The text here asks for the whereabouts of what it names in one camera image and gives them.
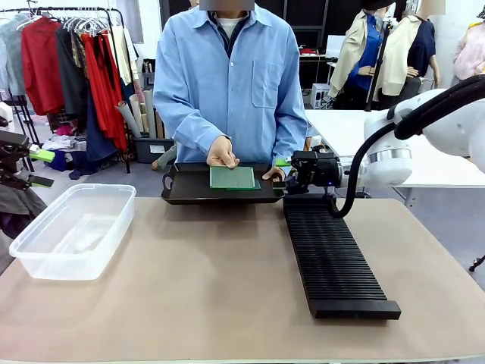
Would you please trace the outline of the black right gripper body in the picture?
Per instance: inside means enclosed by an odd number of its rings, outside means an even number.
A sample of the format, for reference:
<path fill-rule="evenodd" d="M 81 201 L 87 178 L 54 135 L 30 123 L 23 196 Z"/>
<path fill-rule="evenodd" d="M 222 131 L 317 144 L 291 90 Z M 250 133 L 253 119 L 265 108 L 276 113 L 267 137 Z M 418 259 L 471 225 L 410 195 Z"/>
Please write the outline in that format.
<path fill-rule="evenodd" d="M 308 187 L 340 187 L 340 159 L 332 152 L 297 151 L 291 157 L 296 173 L 286 182 L 291 195 L 308 193 Z"/>

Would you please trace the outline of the person's right hand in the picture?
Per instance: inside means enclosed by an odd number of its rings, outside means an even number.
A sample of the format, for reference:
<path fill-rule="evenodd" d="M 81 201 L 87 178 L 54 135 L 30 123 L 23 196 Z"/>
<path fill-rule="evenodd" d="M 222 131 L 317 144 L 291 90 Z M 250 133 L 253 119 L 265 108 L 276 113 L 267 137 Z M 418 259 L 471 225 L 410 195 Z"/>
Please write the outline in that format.
<path fill-rule="evenodd" d="M 224 166 L 229 169 L 237 167 L 239 159 L 233 153 L 231 140 L 226 136 L 217 137 L 208 150 L 206 162 L 211 167 Z"/>

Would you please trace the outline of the person's left hand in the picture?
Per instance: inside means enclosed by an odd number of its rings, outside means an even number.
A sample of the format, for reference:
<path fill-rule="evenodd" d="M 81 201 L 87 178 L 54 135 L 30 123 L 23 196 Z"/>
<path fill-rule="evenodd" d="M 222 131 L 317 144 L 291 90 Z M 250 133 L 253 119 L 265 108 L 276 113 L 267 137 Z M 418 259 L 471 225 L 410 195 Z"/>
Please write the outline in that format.
<path fill-rule="evenodd" d="M 285 178 L 285 172 L 277 166 L 273 166 L 267 173 L 262 176 L 263 180 L 271 180 L 272 182 L 283 182 Z"/>

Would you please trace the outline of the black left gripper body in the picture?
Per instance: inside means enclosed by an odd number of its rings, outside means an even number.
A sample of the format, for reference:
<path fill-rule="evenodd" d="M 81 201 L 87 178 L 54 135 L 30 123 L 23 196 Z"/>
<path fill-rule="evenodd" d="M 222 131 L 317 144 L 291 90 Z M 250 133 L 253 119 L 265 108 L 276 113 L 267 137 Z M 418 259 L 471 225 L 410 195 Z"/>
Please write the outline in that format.
<path fill-rule="evenodd" d="M 30 184 L 18 177 L 17 163 L 30 155 L 29 138 L 23 134 L 1 131 L 1 185 L 27 190 Z"/>

